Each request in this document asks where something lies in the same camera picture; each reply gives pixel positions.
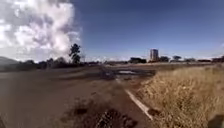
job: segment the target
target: grass field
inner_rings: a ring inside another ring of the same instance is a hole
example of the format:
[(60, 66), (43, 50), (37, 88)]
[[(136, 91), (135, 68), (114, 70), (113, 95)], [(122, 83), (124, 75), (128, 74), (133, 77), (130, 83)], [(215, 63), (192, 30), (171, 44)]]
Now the grass field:
[(224, 68), (194, 67), (157, 73), (142, 82), (138, 94), (158, 111), (159, 128), (222, 128)]

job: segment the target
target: cloud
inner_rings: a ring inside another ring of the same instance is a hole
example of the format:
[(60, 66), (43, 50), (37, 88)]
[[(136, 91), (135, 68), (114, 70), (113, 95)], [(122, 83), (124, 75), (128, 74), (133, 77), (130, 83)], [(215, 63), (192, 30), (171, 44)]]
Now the cloud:
[(66, 57), (80, 43), (75, 8), (61, 0), (0, 1), (0, 55), (36, 60)]

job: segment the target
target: building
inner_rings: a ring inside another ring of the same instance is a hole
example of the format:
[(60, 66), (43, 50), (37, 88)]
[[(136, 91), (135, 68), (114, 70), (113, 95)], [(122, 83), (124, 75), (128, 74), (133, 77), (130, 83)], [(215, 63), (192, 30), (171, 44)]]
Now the building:
[(151, 62), (159, 61), (159, 51), (157, 49), (150, 50), (150, 61)]

